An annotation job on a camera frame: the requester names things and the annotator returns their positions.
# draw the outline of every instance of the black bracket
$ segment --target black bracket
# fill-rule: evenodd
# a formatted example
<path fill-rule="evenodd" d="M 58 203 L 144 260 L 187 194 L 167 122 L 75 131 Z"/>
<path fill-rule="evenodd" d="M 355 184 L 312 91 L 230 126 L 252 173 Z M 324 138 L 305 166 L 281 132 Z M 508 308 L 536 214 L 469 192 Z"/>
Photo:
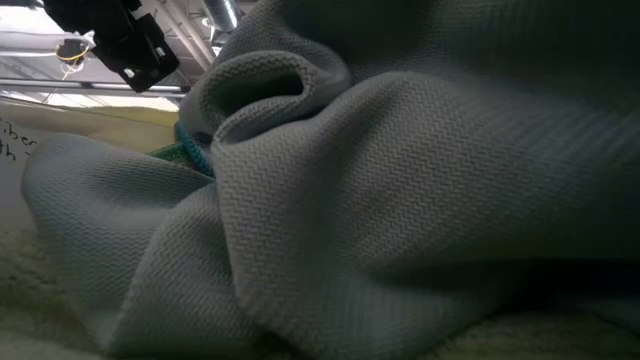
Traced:
<path fill-rule="evenodd" d="M 131 15 L 140 6 L 138 0 L 44 0 L 45 11 L 63 30 L 93 30 L 93 54 L 136 92 L 149 89 L 180 65 L 153 16 L 136 20 Z"/>

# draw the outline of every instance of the ceiling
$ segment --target ceiling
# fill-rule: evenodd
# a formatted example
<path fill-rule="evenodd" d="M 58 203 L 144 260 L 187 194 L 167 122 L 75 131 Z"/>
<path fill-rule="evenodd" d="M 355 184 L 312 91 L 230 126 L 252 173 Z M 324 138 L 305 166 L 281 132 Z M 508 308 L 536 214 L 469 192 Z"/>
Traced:
<path fill-rule="evenodd" d="M 162 80 L 162 85 L 193 85 L 204 73 L 204 69 L 195 60 L 192 53 L 185 46 L 183 41 L 179 39 L 176 29 L 170 25 L 170 21 L 165 17 L 166 12 L 158 11 L 159 2 L 165 0 L 141 0 L 143 6 L 136 11 L 134 15 L 143 15 L 151 13 L 160 28 L 165 33 L 167 44 L 174 51 L 180 60 L 180 67 L 176 72 Z M 236 1 L 245 14 L 251 11 L 255 2 L 241 0 Z M 196 29 L 198 36 L 209 44 L 210 28 L 203 23 L 206 15 L 201 0 L 176 0 L 177 5 L 188 18 L 193 28 Z M 183 33 L 189 35 L 184 24 L 176 22 L 182 29 Z M 55 47 L 62 41 L 60 34 L 63 31 L 53 22 L 43 9 L 30 10 L 27 8 L 16 7 L 0 7 L 0 50 L 1 51 L 22 51 L 22 52 L 53 52 Z M 193 38 L 187 36 L 188 41 L 192 42 Z M 0 77 L 2 78 L 22 78 L 22 79 L 40 79 L 40 80 L 60 80 L 65 76 L 65 69 L 61 66 L 61 62 L 55 56 L 46 57 L 9 57 L 0 56 Z M 68 74 L 66 80 L 86 81 L 86 82 L 117 82 L 124 81 L 115 73 L 109 71 L 95 57 L 89 55 L 85 61 L 81 71 Z M 42 96 L 33 97 L 40 101 Z M 88 103 L 96 103 L 96 98 Z M 100 103 L 93 106 L 110 106 L 113 102 Z"/>

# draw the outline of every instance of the yellow wire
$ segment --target yellow wire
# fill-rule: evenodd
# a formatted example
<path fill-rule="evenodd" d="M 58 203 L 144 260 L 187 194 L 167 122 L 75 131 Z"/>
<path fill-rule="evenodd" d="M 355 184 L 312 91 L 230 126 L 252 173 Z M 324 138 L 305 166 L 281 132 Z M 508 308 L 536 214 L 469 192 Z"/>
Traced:
<path fill-rule="evenodd" d="M 63 57 L 58 56 L 57 54 L 56 54 L 56 56 L 58 56 L 58 59 L 60 59 L 60 60 L 62 60 L 62 61 L 71 61 L 71 60 L 77 60 L 77 59 L 80 59 L 80 58 L 81 58 L 81 57 L 83 57 L 83 56 L 84 56 L 88 51 L 89 51 L 89 47 L 87 46 L 87 47 L 84 49 L 84 51 L 82 52 L 82 54 L 75 55 L 75 56 L 72 56 L 72 57 L 70 57 L 70 58 L 63 58 Z"/>

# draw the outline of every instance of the white paper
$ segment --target white paper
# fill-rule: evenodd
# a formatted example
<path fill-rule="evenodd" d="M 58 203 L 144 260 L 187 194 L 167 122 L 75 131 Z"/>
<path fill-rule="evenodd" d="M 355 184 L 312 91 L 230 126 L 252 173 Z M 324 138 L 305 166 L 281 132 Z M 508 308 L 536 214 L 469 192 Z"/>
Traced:
<path fill-rule="evenodd" d="M 20 127 L 0 114 L 0 224 L 35 229 L 20 183 L 33 150 L 49 135 Z"/>

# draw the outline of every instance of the textured textile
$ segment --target textured textile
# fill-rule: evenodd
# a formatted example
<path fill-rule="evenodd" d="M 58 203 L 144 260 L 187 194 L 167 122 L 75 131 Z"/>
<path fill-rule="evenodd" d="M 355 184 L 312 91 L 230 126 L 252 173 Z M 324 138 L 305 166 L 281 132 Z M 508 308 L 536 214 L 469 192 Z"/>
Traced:
<path fill-rule="evenodd" d="M 73 315 L 41 247 L 35 234 L 0 226 L 0 359 L 104 359 Z M 271 355 L 304 358 L 293 349 Z M 420 359 L 638 357 L 640 338 L 595 318 L 524 313 L 475 324 Z"/>
<path fill-rule="evenodd" d="M 181 105 L 215 181 L 61 135 L 24 193 L 113 356 L 412 358 L 516 303 L 638 331 L 639 6 L 261 2 Z"/>

